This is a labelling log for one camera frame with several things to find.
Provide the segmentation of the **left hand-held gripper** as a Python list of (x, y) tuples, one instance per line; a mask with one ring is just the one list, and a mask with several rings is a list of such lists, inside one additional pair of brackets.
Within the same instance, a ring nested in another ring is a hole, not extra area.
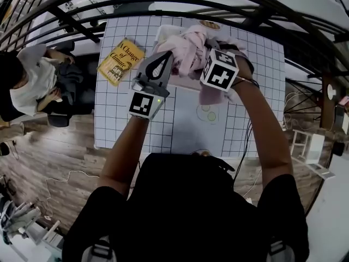
[(167, 84), (172, 72), (172, 51), (157, 52), (139, 65), (128, 93), (128, 113), (152, 120), (169, 96)]

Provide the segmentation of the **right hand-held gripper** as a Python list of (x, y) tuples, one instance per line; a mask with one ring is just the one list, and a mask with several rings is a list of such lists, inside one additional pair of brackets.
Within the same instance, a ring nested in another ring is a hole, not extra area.
[(199, 54), (200, 81), (209, 87), (228, 91), (238, 72), (235, 50), (223, 51), (216, 39), (207, 39)]

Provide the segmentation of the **person's right hand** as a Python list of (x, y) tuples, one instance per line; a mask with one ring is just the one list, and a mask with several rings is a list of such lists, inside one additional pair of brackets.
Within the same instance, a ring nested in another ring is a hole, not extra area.
[(235, 55), (235, 58), (239, 68), (237, 76), (248, 80), (252, 79), (253, 71), (250, 68), (250, 62), (241, 55)]

